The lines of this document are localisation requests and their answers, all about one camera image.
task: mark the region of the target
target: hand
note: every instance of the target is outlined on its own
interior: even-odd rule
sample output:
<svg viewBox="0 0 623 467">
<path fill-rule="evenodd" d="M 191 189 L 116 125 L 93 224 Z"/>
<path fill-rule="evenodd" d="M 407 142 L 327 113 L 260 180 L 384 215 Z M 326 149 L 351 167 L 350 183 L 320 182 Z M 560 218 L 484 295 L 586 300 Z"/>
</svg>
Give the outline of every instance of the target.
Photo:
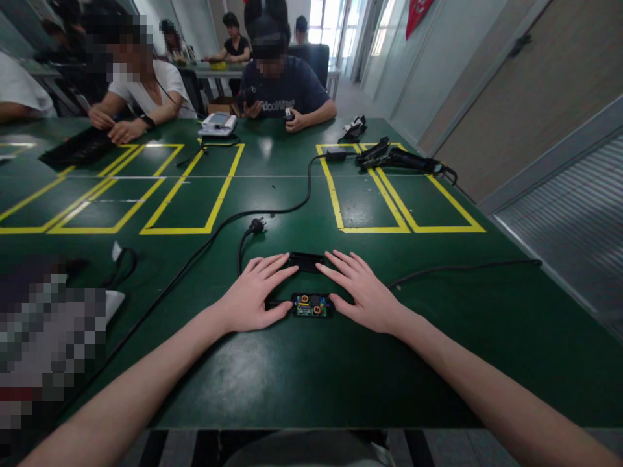
<svg viewBox="0 0 623 467">
<path fill-rule="evenodd" d="M 336 309 L 354 322 L 378 333 L 394 334 L 400 329 L 404 317 L 413 312 L 403 306 L 389 289 L 376 278 L 370 266 L 355 253 L 346 256 L 337 250 L 334 255 L 324 255 L 340 271 L 335 271 L 320 263 L 316 267 L 325 276 L 344 287 L 355 299 L 351 305 L 342 297 L 330 294 Z"/>
<path fill-rule="evenodd" d="M 294 120 L 286 122 L 286 131 L 288 133 L 298 133 L 302 129 L 307 128 L 307 117 L 305 115 L 292 108 L 290 112 L 294 115 Z"/>
<path fill-rule="evenodd" d="M 252 119 L 256 119 L 260 112 L 262 111 L 262 101 L 256 101 L 250 108 L 245 101 L 245 109 L 243 113 L 243 117 L 248 117 Z"/>
<path fill-rule="evenodd" d="M 110 130 L 113 126 L 115 126 L 115 121 L 110 117 L 110 115 L 105 114 L 96 107 L 91 107 L 89 109 L 89 120 L 91 121 L 91 125 L 98 130 Z"/>
<path fill-rule="evenodd" d="M 122 121 L 115 124 L 113 129 L 108 133 L 108 137 L 117 146 L 127 144 L 133 139 L 143 135 L 149 126 L 141 119 L 134 121 Z"/>
<path fill-rule="evenodd" d="M 279 270 L 289 256 L 290 253 L 286 253 L 249 261 L 238 280 L 212 306 L 222 314 L 225 333 L 267 328 L 282 319 L 292 308 L 292 302 L 282 302 L 269 311 L 264 307 L 268 294 L 299 269 L 298 266 L 292 266 Z"/>
</svg>

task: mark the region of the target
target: wristwatch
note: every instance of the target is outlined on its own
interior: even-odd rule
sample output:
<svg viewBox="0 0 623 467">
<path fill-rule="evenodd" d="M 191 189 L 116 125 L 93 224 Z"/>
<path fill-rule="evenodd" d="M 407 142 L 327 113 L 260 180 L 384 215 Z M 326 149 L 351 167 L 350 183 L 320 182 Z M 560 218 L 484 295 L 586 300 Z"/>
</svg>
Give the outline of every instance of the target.
<svg viewBox="0 0 623 467">
<path fill-rule="evenodd" d="M 150 130 L 152 128 L 156 128 L 156 124 L 154 123 L 154 121 L 151 118 L 147 117 L 145 114 L 141 115 L 141 120 L 147 123 L 147 126 L 149 126 Z"/>
</svg>

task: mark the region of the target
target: cardboard box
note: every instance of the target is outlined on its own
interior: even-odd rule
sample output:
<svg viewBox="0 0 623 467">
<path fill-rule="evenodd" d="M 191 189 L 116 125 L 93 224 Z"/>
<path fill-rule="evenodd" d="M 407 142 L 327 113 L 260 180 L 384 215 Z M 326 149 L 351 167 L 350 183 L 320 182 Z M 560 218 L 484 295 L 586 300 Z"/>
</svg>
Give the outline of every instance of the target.
<svg viewBox="0 0 623 467">
<path fill-rule="evenodd" d="M 217 112 L 223 112 L 229 115 L 235 115 L 240 118 L 240 109 L 236 100 L 233 97 L 217 97 L 208 104 L 208 114 L 216 114 Z"/>
</svg>

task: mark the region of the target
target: cable connector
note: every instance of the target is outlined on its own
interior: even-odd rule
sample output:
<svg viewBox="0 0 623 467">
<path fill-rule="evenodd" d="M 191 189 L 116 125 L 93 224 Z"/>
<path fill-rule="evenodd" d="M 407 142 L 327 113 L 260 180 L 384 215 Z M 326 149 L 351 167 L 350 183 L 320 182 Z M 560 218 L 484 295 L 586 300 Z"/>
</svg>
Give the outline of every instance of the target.
<svg viewBox="0 0 623 467">
<path fill-rule="evenodd" d="M 249 224 L 249 232 L 251 232 L 252 234 L 258 234 L 260 232 L 263 232 L 264 226 L 266 225 L 265 222 L 262 222 L 263 219 L 263 217 L 260 217 L 259 219 L 253 219 Z"/>
<path fill-rule="evenodd" d="M 323 155 L 323 157 L 327 160 L 327 162 L 344 162 L 347 156 L 356 156 L 356 152 L 327 152 Z"/>
</svg>

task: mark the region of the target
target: circuit board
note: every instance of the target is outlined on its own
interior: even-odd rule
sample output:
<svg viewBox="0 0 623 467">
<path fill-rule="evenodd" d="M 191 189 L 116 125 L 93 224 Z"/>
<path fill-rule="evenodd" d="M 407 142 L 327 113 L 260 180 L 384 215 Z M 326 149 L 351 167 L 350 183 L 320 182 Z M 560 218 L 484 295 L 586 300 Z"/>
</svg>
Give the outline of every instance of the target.
<svg viewBox="0 0 623 467">
<path fill-rule="evenodd" d="M 328 309 L 333 306 L 327 295 L 312 293 L 292 294 L 292 303 L 295 316 L 310 318 L 328 318 Z"/>
</svg>

